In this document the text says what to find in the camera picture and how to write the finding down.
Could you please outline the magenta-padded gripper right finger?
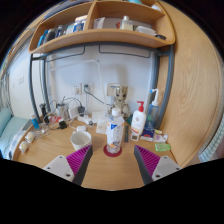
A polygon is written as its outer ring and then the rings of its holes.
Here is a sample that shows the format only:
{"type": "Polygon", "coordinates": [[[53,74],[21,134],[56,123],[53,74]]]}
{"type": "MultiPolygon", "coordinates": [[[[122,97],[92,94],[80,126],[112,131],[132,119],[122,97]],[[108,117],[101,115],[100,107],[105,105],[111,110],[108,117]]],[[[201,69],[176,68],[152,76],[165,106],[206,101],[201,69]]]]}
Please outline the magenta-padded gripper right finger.
{"type": "Polygon", "coordinates": [[[181,167],[170,157],[159,157],[153,152],[138,145],[134,146],[134,156],[137,160],[142,180],[145,185],[181,169],[181,167]]]}

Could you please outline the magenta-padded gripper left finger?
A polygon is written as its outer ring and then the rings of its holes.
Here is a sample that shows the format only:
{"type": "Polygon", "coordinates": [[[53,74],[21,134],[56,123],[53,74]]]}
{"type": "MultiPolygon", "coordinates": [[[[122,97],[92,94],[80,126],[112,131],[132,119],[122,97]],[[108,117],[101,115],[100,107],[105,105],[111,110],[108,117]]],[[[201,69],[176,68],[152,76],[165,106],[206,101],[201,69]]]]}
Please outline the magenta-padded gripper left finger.
{"type": "Polygon", "coordinates": [[[92,146],[88,145],[67,157],[57,156],[44,167],[44,170],[76,185],[81,185],[92,155],[92,146]]]}

